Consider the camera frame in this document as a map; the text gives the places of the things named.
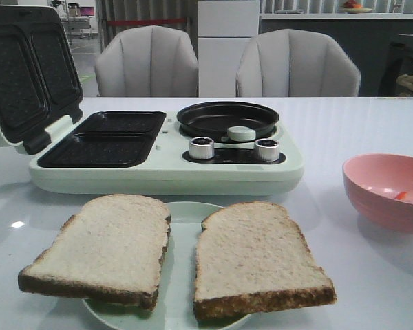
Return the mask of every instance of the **frying pan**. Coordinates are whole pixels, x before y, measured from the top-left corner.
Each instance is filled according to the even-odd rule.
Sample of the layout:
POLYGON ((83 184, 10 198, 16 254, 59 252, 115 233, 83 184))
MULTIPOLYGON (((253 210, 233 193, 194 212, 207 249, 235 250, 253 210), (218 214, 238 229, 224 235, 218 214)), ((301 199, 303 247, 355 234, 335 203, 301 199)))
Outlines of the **frying pan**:
POLYGON ((183 132, 214 142, 247 142, 267 138, 279 120, 274 110, 252 103, 219 101, 191 105, 178 112, 183 132))

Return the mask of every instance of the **bowl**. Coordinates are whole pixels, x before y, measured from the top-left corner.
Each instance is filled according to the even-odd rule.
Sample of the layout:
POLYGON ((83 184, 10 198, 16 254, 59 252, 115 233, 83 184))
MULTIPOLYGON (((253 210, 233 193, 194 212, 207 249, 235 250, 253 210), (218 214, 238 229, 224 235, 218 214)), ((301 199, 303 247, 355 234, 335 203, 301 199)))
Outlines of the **bowl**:
POLYGON ((350 203, 384 228, 413 234, 413 157, 358 155, 343 165, 350 203))
POLYGON ((345 8, 341 7, 341 11, 347 12, 348 14, 363 14, 365 12, 371 12, 373 8, 345 8))

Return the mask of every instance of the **plate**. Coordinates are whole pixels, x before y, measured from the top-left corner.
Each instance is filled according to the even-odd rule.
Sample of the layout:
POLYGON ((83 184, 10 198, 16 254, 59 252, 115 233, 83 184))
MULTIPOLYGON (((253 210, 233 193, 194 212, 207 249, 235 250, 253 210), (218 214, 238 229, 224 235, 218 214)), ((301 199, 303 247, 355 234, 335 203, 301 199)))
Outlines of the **plate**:
POLYGON ((190 201, 167 203, 171 212, 171 236, 162 266, 158 303, 152 312, 134 306, 113 305, 83 299, 98 320, 115 330, 232 330, 241 327, 251 315, 198 322, 193 314, 195 246, 200 223, 221 207, 190 201))
POLYGON ((341 10, 343 10, 344 12, 347 12, 349 14, 361 14, 364 12, 371 12, 373 10, 373 8, 344 8, 341 7, 341 10))

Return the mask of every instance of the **appliance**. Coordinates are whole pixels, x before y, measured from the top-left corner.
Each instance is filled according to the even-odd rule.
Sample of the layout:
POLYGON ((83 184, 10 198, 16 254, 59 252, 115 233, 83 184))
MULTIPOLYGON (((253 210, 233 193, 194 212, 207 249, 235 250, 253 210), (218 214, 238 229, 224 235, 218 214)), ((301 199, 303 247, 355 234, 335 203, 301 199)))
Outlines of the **appliance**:
POLYGON ((80 7, 81 17, 95 17, 95 7, 80 7))
POLYGON ((78 3, 68 3, 69 8, 69 15, 72 17, 79 17, 80 16, 80 5, 78 3))
POLYGON ((397 83, 398 77, 403 74, 413 76, 413 34, 397 34, 392 38, 379 86, 379 96, 413 94, 397 83))
POLYGON ((81 120, 82 98, 55 10, 0 6, 0 146, 34 155, 30 175, 42 189, 270 195, 292 190, 303 175, 303 158, 272 109, 208 102, 81 120))
POLYGON ((246 44, 259 31, 260 0, 198 2, 199 96, 234 97, 246 44))

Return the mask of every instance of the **round pan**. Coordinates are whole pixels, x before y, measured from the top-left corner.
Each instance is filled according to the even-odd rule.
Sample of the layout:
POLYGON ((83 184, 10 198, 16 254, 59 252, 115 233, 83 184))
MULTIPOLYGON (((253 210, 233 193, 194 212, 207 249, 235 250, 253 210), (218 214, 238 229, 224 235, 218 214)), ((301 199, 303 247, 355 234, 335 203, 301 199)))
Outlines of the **round pan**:
POLYGON ((255 139, 267 138, 279 120, 278 113, 268 107, 232 101, 191 105, 180 110, 177 118, 191 137, 205 136, 214 142, 232 142, 227 136, 230 127, 248 127, 255 131, 255 139))

